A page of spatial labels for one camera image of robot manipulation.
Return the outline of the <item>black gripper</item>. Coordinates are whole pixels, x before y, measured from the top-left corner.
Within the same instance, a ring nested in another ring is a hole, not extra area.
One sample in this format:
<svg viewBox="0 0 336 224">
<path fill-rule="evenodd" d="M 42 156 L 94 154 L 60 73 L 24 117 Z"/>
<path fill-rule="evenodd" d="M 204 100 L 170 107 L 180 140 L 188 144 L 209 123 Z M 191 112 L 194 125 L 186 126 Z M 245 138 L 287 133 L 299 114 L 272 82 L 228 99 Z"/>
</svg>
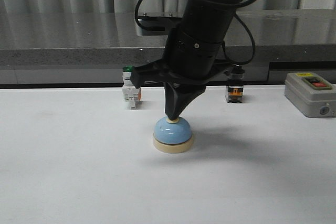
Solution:
<svg viewBox="0 0 336 224">
<path fill-rule="evenodd" d="M 162 58 L 134 67 L 131 82 L 137 88 L 148 82 L 164 82 L 165 114 L 174 121 L 205 92 L 206 85 L 203 84 L 222 73 L 229 74 L 233 69 L 233 64 L 216 58 L 220 47 L 220 43 L 195 40 L 182 32 L 180 27 L 173 28 Z M 176 88 L 172 83 L 185 85 Z"/>
</svg>

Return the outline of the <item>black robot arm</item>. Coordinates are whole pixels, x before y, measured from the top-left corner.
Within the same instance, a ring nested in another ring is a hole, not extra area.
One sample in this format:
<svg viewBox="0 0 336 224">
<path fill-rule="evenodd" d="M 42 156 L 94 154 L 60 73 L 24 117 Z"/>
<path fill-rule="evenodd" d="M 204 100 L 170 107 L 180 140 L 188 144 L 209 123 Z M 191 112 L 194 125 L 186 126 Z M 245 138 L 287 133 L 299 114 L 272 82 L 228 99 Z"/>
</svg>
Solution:
<svg viewBox="0 0 336 224">
<path fill-rule="evenodd" d="M 217 54 L 236 10 L 254 1 L 188 0 L 181 21 L 169 33 L 162 58 L 133 68 L 133 85 L 163 83 L 165 114 L 176 120 L 208 82 L 233 69 L 232 60 L 218 59 Z"/>
</svg>

